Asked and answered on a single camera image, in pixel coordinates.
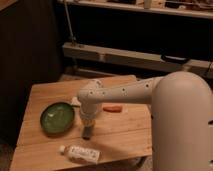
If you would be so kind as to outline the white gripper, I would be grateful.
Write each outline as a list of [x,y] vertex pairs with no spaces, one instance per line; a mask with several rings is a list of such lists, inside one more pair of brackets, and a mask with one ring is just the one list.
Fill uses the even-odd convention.
[[95,116],[93,114],[81,113],[80,118],[85,127],[92,127],[95,125]]

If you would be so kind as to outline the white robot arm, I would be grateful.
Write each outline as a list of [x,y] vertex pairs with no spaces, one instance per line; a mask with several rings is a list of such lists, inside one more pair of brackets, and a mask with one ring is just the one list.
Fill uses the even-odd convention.
[[102,103],[149,104],[153,171],[213,171],[213,91],[200,76],[178,71],[109,88],[92,80],[77,98],[89,120]]

